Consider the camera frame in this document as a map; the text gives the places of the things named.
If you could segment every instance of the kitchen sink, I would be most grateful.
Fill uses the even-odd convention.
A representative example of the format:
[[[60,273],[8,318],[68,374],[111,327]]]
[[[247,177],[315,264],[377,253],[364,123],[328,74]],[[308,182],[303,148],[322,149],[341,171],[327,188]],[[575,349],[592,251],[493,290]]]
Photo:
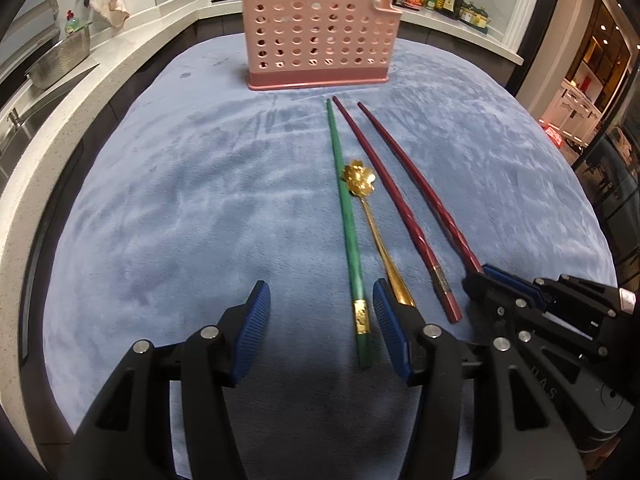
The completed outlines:
[[[13,126],[0,142],[0,193],[4,190],[4,186],[31,139],[38,133],[53,110],[93,69],[94,67],[78,74],[40,99],[22,114],[22,125],[19,128]]]

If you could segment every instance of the red chopstick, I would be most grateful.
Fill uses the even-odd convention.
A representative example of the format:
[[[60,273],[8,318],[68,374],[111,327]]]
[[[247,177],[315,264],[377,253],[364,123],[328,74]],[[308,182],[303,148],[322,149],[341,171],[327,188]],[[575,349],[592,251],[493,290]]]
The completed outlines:
[[[406,172],[411,177],[411,180],[414,181],[415,185],[418,187],[427,203],[431,205],[433,209],[435,209],[437,215],[440,217],[442,223],[444,224],[444,227],[449,231],[452,240],[457,246],[458,251],[460,252],[460,256],[462,257],[462,261],[466,265],[466,268],[470,271],[484,272],[484,270],[482,270],[480,261],[471,250],[471,247],[469,247],[465,235],[462,234],[462,231],[460,231],[460,229],[456,225],[453,217],[449,214],[449,211],[447,211],[447,209],[442,205],[442,202],[440,201],[438,195],[429,185],[427,179],[422,175],[422,173],[420,173],[420,170],[415,167],[415,164],[412,163],[409,156],[404,152],[404,150],[386,130],[386,128],[382,124],[380,124],[380,122],[369,110],[367,110],[367,107],[362,103],[358,103],[358,107],[369,118],[369,121],[371,121],[371,123],[375,126],[380,136],[385,139],[386,144],[389,146],[391,151],[394,152],[394,155],[398,158],[402,166],[404,166]]]
[[[400,217],[402,218],[404,225],[409,231],[409,236],[414,242],[414,246],[418,251],[418,254],[420,254],[420,257],[422,258],[424,264],[430,272],[431,283],[433,283],[433,288],[435,289],[440,303],[442,304],[444,311],[447,314],[449,322],[459,322],[462,319],[462,313],[460,312],[458,302],[456,301],[456,298],[451,291],[449,282],[447,281],[444,272],[442,272],[442,268],[440,267],[440,263],[436,254],[433,252],[431,247],[429,247],[422,229],[418,225],[418,222],[415,221],[414,214],[404,201],[404,198],[402,198],[402,194],[400,193],[398,186],[396,186],[396,183],[393,181],[391,175],[382,164],[382,161],[376,155],[375,150],[373,149],[371,144],[369,144],[367,138],[364,136],[358,125],[351,118],[348,111],[345,110],[344,106],[342,106],[342,103],[336,96],[334,96],[334,103],[338,107],[338,110],[340,110],[340,112],[343,114],[346,121],[349,123],[349,126],[353,130],[353,133],[356,135],[358,142],[362,146],[362,149],[365,151],[365,153],[367,153],[367,156],[373,164],[373,167],[378,172],[378,176],[380,177],[382,184],[385,186],[387,192],[391,196],[391,199],[394,201],[396,209],[398,209]]]

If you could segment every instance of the beige wall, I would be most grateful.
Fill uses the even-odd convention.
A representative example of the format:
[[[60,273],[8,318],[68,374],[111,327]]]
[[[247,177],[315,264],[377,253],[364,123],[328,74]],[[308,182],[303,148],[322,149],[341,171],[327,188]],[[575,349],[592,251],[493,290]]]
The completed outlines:
[[[569,70],[589,23],[595,0],[558,0],[542,46],[516,99],[533,118],[546,111]],[[631,51],[632,64],[638,54],[638,35],[615,0],[603,0],[620,26]]]

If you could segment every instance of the blue gripper pad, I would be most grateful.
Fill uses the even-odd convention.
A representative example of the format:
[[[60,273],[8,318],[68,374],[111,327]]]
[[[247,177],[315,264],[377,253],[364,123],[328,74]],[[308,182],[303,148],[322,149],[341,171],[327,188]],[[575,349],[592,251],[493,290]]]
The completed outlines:
[[[392,306],[396,300],[387,297],[382,283],[383,280],[377,280],[373,285],[373,309],[376,312],[376,318],[378,318],[382,337],[385,339],[386,351],[389,352],[391,364],[400,378],[408,383],[412,376],[409,341]]]
[[[271,311],[269,285],[265,282],[258,282],[256,287],[258,287],[258,291],[254,290],[247,301],[246,306],[249,310],[234,343],[234,359],[230,370],[231,380],[234,384],[238,384],[240,379],[249,373]]]
[[[498,269],[498,267],[484,265],[482,268],[484,269],[484,273],[490,278],[502,282],[505,285],[514,288],[518,292],[531,297],[536,304],[536,308],[540,309],[542,312],[546,312],[546,303],[542,299],[542,294],[540,294],[539,288],[533,285],[533,283],[529,283],[522,278],[509,274],[508,272],[504,272],[502,269]]]

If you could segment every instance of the metal colander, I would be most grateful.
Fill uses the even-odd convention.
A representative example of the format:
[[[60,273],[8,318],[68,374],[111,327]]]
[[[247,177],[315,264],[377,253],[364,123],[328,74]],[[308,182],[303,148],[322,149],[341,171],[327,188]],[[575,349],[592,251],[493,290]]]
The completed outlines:
[[[37,89],[46,90],[89,56],[90,24],[87,23],[64,40],[59,41],[31,65],[27,70],[27,75]]]

